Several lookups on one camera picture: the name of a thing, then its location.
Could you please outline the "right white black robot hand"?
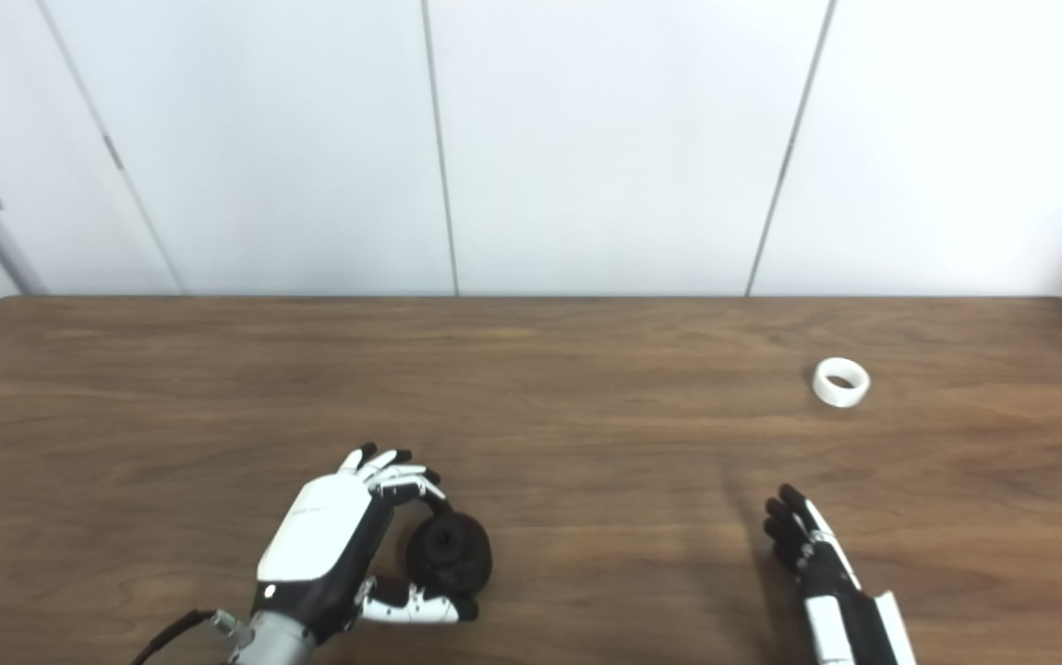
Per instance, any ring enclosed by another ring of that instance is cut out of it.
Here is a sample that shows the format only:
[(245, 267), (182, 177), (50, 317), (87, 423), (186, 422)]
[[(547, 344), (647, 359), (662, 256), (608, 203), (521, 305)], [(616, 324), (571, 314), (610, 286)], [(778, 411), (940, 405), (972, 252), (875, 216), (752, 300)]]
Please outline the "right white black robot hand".
[(915, 664), (897, 597), (866, 592), (813, 501), (791, 484), (765, 502), (765, 534), (794, 576), (818, 664)]

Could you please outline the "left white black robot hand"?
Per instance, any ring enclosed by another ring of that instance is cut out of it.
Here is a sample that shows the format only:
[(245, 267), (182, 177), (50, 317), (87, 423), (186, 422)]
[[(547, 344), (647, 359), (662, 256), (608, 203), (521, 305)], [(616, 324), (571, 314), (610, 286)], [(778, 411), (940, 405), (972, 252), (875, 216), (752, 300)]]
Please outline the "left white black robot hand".
[(369, 572), (397, 508), (421, 501), (434, 516), (452, 508), (438, 473), (410, 459), (410, 451), (378, 451), (369, 442), (336, 471), (299, 489), (260, 557), (253, 618), (272, 615), (297, 623), (304, 638), (316, 647), (348, 632), (358, 620), (477, 619), (480, 608), (464, 592)]

